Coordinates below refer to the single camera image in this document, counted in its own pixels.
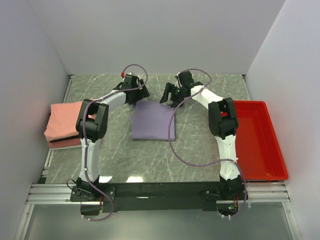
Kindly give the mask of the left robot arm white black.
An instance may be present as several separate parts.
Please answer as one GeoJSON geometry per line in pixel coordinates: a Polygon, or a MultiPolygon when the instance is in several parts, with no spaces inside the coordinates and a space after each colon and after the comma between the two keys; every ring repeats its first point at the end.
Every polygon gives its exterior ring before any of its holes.
{"type": "Polygon", "coordinates": [[[82,147],[81,170],[76,186],[88,201],[94,201],[100,195],[99,151],[107,132],[109,113],[125,104],[135,105],[150,96],[146,83],[139,77],[124,72],[121,77],[122,82],[106,96],[83,100],[76,121],[75,128],[82,147]]]}

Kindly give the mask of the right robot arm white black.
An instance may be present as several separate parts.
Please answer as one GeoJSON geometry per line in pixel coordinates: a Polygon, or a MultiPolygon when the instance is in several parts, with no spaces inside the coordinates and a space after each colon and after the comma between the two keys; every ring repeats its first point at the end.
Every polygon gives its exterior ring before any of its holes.
{"type": "Polygon", "coordinates": [[[207,89],[208,84],[195,81],[189,70],[179,72],[175,78],[175,84],[166,83],[160,103],[170,99],[170,106],[176,112],[187,100],[192,99],[207,109],[208,127],[218,145],[219,160],[216,162],[220,163],[220,187],[211,193],[230,200],[246,189],[236,153],[239,121],[235,103],[232,98],[223,98],[207,89]]]}

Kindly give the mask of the purple t-shirt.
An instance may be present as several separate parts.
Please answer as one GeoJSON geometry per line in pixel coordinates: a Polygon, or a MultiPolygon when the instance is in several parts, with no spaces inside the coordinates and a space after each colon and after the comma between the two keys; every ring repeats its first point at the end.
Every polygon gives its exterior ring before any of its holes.
{"type": "Polygon", "coordinates": [[[136,103],[130,118],[133,140],[174,141],[174,109],[154,101],[140,100],[136,103]]]}

